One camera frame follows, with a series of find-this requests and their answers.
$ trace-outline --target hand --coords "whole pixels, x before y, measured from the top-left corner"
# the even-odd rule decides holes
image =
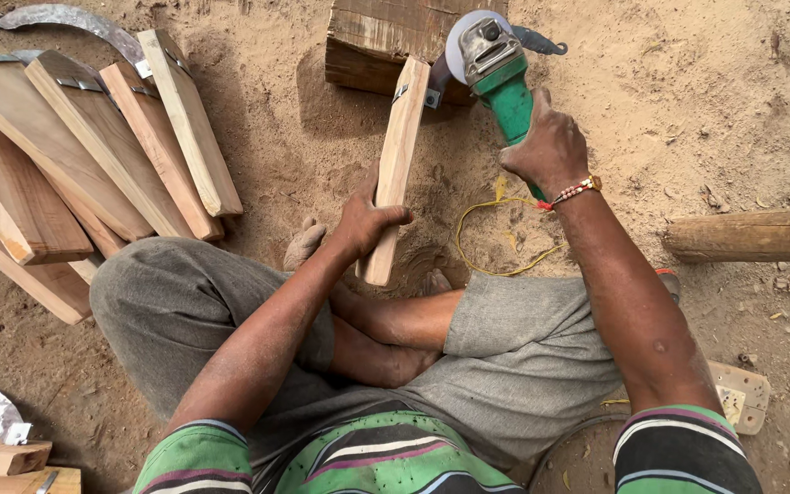
[[[413,213],[405,206],[374,206],[379,175],[380,161],[376,160],[370,164],[367,177],[343,205],[340,224],[331,234],[330,243],[343,249],[353,260],[372,251],[389,227],[413,221]]]
[[[554,200],[587,178],[587,140],[569,115],[550,107],[550,91],[532,90],[533,108],[526,139],[499,153],[502,168],[541,187]]]

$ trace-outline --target gray pants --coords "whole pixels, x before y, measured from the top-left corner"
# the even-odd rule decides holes
[[[205,242],[150,238],[102,265],[91,306],[127,374],[167,419],[206,361],[288,276]],[[334,354],[325,304],[279,393],[247,434],[255,466],[336,419],[401,400],[451,425],[482,459],[509,468],[620,386],[581,278],[474,274],[444,353],[399,389],[337,382],[323,374]]]

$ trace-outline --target yellow wire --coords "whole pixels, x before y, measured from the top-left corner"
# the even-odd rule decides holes
[[[465,264],[469,265],[472,269],[475,269],[475,270],[479,271],[480,273],[491,274],[492,276],[513,276],[515,274],[523,273],[524,271],[526,271],[528,269],[532,269],[536,264],[541,262],[541,260],[544,259],[549,253],[555,252],[556,250],[568,245],[567,242],[560,243],[559,245],[556,245],[556,247],[554,247],[553,249],[550,249],[550,250],[548,250],[546,252],[543,252],[542,255],[540,255],[537,258],[535,258],[535,260],[532,261],[531,263],[529,263],[528,265],[525,265],[525,266],[523,266],[523,267],[521,267],[519,269],[511,271],[510,273],[493,273],[493,272],[487,271],[486,269],[483,269],[481,267],[477,267],[476,264],[474,264],[471,261],[469,261],[468,258],[465,256],[465,252],[462,251],[462,244],[460,243],[460,240],[459,240],[460,239],[460,235],[462,234],[462,227],[463,227],[463,223],[465,222],[465,217],[468,216],[468,213],[470,213],[471,211],[474,211],[477,208],[484,208],[486,206],[499,206],[499,204],[505,204],[506,202],[511,202],[513,200],[519,200],[519,201],[521,201],[523,203],[529,204],[530,206],[535,206],[535,204],[536,204],[536,203],[532,202],[531,200],[523,199],[523,198],[520,198],[520,197],[506,197],[506,198],[499,199],[499,200],[491,200],[490,202],[483,202],[481,204],[475,204],[474,206],[466,209],[465,212],[462,213],[462,217],[459,218],[459,224],[455,227],[455,248],[459,251],[459,255],[462,256],[462,260],[465,261]]]

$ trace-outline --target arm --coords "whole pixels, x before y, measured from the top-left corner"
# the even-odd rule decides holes
[[[379,163],[343,207],[340,224],[322,245],[218,349],[194,379],[167,432],[198,419],[218,419],[246,431],[267,409],[306,331],[349,265],[370,252],[383,231],[412,220],[403,206],[375,208]]]
[[[572,118],[533,91],[525,140],[501,153],[502,166],[538,184],[545,197],[587,178],[587,141]],[[584,275],[596,329],[620,368],[633,412],[693,404],[722,413],[687,321],[602,194],[584,191],[555,206]]]

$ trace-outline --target man's left hand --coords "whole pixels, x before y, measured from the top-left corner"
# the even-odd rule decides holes
[[[340,224],[329,241],[353,259],[362,258],[372,251],[389,227],[413,221],[413,214],[405,206],[374,206],[379,173],[380,162],[376,160],[370,164],[367,177],[343,205]]]

